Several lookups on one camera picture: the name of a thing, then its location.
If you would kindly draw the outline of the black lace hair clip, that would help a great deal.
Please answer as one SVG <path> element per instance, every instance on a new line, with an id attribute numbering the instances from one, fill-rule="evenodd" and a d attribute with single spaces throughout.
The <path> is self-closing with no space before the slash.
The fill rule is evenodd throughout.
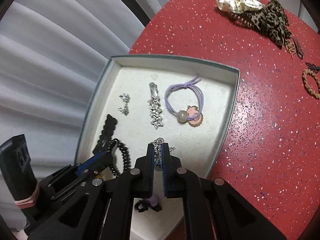
<path id="1" fill-rule="evenodd" d="M 118 121 L 112 115 L 108 114 L 104 122 L 103 129 L 99 135 L 97 144 L 93 149 L 93 154 L 98 155 L 100 152 L 106 152 L 109 142 L 114 134 Z"/>

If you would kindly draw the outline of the white shallow tray box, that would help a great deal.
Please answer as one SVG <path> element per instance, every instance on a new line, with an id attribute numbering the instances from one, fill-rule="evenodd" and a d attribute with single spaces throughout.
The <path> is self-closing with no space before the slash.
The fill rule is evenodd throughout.
<path id="1" fill-rule="evenodd" d="M 161 104 L 163 126 L 150 124 L 149 83 L 158 87 L 161 101 L 170 85 L 186 83 L 199 77 L 204 94 L 203 122 L 198 127 L 181 124 Z M 76 161 L 84 162 L 103 129 L 108 114 L 117 119 L 114 136 L 129 149 L 132 161 L 144 156 L 148 144 L 163 138 L 172 147 L 182 166 L 199 177 L 209 176 L 225 141 L 239 88 L 238 69 L 212 61 L 170 55 L 114 56 L 106 63 L 82 127 Z M 129 94 L 129 114 L 118 111 L 123 106 L 120 94 Z"/>

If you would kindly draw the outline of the silver star hair clip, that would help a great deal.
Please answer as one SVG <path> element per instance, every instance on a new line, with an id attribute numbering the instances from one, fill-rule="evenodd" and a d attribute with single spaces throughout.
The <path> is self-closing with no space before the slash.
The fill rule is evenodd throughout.
<path id="1" fill-rule="evenodd" d="M 161 116 L 161 102 L 158 94 L 158 87 L 154 82 L 149 83 L 150 98 L 148 100 L 151 121 L 150 124 L 155 129 L 163 126 L 163 117 Z"/>

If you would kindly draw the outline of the white curtain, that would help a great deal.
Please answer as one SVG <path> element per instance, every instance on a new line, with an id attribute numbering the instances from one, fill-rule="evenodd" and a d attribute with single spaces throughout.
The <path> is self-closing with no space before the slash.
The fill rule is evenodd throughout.
<path id="1" fill-rule="evenodd" d="M 108 59 L 168 0 L 14 0 L 1 19 L 1 141 L 24 134 L 37 179 L 72 163 Z"/>

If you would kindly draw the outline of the cream polka dot scrunchie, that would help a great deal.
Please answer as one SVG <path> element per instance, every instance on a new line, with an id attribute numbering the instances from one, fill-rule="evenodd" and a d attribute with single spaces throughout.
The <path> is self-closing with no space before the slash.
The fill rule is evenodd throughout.
<path id="1" fill-rule="evenodd" d="M 259 11 L 264 5 L 258 0 L 215 0 L 219 10 L 242 14 L 246 11 Z"/>

